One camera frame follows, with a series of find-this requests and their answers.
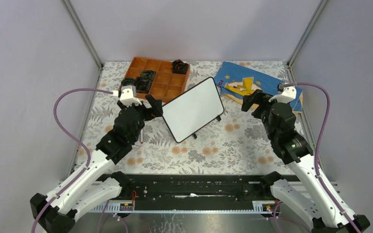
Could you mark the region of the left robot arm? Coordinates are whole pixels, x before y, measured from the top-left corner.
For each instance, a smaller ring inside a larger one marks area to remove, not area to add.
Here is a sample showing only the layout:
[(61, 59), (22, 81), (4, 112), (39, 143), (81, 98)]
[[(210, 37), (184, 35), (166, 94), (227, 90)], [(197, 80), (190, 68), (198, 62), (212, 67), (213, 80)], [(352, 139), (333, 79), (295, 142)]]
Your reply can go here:
[(130, 181), (122, 172), (113, 173), (97, 187), (92, 184), (132, 150), (147, 121), (163, 115), (162, 100), (152, 95), (147, 95), (146, 100), (150, 107), (137, 98), (129, 101), (120, 98), (121, 110), (113, 128), (101, 138), (87, 161), (52, 191), (36, 193), (30, 199), (32, 232), (41, 226), (48, 233), (68, 233), (97, 205), (115, 197), (124, 200), (130, 196)]

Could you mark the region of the white whiteboard black frame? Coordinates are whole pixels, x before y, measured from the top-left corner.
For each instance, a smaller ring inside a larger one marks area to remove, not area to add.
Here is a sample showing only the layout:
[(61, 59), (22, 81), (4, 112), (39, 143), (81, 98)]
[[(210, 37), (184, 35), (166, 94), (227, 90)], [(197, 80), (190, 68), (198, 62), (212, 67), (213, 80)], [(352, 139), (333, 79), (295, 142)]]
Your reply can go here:
[(224, 106), (215, 80), (208, 77), (163, 105), (163, 119), (175, 142), (181, 143), (213, 120)]

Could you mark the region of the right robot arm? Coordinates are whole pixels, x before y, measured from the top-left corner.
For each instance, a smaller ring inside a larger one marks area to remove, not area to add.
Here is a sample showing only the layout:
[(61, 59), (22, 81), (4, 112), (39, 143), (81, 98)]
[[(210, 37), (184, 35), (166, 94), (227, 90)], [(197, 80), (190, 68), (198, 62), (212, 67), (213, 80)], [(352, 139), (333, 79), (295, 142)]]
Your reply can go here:
[(296, 90), (289, 94), (269, 95), (256, 90), (243, 97), (242, 111), (252, 112), (260, 119), (271, 142), (273, 152), (287, 165), (305, 187), (310, 198), (296, 191), (278, 172), (264, 176), (259, 187), (260, 196), (276, 198), (286, 204), (313, 233), (362, 233), (370, 226), (365, 215), (357, 215), (339, 196), (322, 172), (306, 139), (295, 130), (296, 116), (289, 104)]

